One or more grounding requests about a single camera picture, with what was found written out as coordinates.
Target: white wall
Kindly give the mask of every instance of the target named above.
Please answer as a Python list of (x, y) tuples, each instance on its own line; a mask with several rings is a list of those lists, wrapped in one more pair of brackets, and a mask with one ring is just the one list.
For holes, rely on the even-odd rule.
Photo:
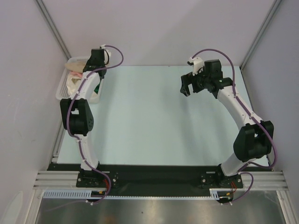
[(33, 0), (2, 1), (0, 29), (0, 217), (22, 190), (22, 218), (60, 122), (65, 58)]
[[(240, 65), (273, 0), (44, 0), (72, 56), (119, 47), (125, 65), (186, 65), (203, 48)], [(204, 59), (219, 57), (205, 53)]]
[(283, 170), (299, 210), (299, 1), (285, 0), (245, 67), (253, 107), (274, 124), (276, 169)]

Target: gray floor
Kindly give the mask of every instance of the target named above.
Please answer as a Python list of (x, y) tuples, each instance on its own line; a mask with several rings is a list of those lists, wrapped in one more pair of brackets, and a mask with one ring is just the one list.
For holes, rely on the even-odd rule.
[(36, 224), (284, 224), (275, 191), (250, 192), (233, 206), (202, 200), (104, 200), (90, 206), (43, 199)]

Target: white basket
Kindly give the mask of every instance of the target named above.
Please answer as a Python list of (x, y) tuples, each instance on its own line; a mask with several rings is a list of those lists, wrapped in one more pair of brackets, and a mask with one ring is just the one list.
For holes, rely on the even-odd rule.
[[(85, 57), (72, 57), (70, 58), (67, 62), (68, 63), (71, 63), (71, 62), (87, 62), (87, 60), (90, 58), (90, 56), (85, 56)], [(67, 79), (67, 76), (69, 74), (69, 70), (67, 69), (64, 69), (64, 72), (61, 76), (61, 79), (60, 79), (60, 82), (59, 82), (59, 85), (58, 85), (58, 88), (56, 90), (56, 99), (67, 99), (69, 98), (69, 93), (67, 91), (67, 87), (66, 87), (66, 79)], [(101, 89), (101, 85), (100, 85), (100, 88), (99, 88), (99, 92), (97, 94), (97, 97), (96, 98), (92, 98), (89, 100), (89, 103), (91, 104), (95, 104), (99, 101), (100, 99), (100, 89)]]

